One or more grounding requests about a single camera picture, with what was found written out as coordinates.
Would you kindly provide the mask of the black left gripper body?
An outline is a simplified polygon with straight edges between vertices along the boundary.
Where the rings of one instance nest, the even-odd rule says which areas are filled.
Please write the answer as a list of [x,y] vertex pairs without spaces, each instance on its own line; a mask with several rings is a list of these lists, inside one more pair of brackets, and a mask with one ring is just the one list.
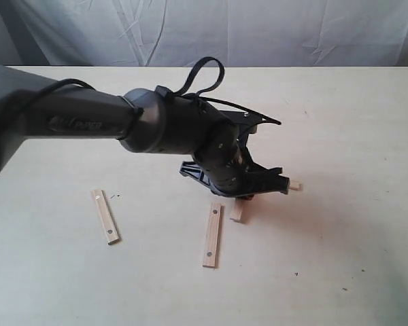
[[218,196],[251,198],[258,193],[252,174],[252,161],[240,149],[236,128],[213,130],[192,155],[193,161],[183,162],[180,174],[206,186]]

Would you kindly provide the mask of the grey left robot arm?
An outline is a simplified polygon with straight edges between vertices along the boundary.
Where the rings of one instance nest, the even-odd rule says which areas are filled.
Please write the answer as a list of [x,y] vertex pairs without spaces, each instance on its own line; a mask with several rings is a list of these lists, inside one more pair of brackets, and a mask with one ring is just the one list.
[[269,116],[191,92],[200,59],[176,91],[137,88],[123,96],[100,92],[84,81],[54,80],[0,65],[0,172],[28,139],[115,139],[134,153],[189,155],[180,172],[227,198],[287,194],[280,167],[253,161],[248,137]]

